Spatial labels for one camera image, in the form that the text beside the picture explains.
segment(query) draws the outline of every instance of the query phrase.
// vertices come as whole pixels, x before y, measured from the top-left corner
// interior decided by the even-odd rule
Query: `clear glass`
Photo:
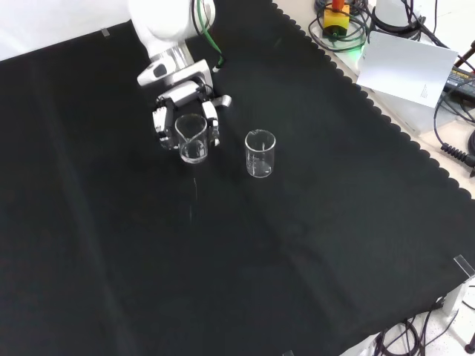
[[[274,170],[275,137],[265,130],[253,130],[246,136],[246,167],[256,178],[269,176]]]
[[[470,266],[470,263],[460,254],[459,256],[453,259],[457,265],[468,275],[470,279],[475,277],[475,269]]]
[[[186,163],[196,165],[208,156],[208,123],[195,113],[183,115],[175,122],[180,156]]]

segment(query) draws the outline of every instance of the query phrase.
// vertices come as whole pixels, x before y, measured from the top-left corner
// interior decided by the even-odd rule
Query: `green cable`
[[[224,63],[224,58],[222,56],[223,53],[221,52],[221,49],[217,46],[216,42],[214,42],[213,38],[209,34],[208,29],[206,28],[206,25],[203,21],[203,16],[201,15],[201,0],[197,0],[197,10],[198,10],[198,18],[200,20],[200,25],[201,25],[201,28],[203,28],[203,33],[206,39],[208,40],[209,44],[221,55],[220,60],[217,63],[218,67],[221,67],[221,65],[223,65]]]

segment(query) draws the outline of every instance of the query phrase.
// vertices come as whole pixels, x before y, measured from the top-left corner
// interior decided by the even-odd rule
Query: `black cloth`
[[[234,101],[197,167],[154,140],[130,23],[0,63],[6,355],[336,356],[475,264],[466,191],[269,1],[216,6]]]

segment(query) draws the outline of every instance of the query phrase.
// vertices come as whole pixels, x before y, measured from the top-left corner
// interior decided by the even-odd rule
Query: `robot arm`
[[[210,100],[211,71],[203,59],[194,62],[185,40],[197,36],[191,14],[192,1],[200,1],[201,15],[210,27],[215,18],[213,0],[129,0],[129,11],[140,41],[147,49],[151,64],[137,81],[144,90],[151,86],[165,88],[156,99],[153,112],[154,127],[161,145],[176,149],[174,109],[200,100],[209,126],[211,145],[219,145],[219,123],[216,107],[230,106],[231,98],[223,96]],[[194,6],[195,18],[198,6]]]
[[[216,16],[213,0],[129,0],[132,22],[150,59],[197,36],[191,1],[201,1],[206,26],[211,27]],[[197,18],[197,6],[194,11]]]

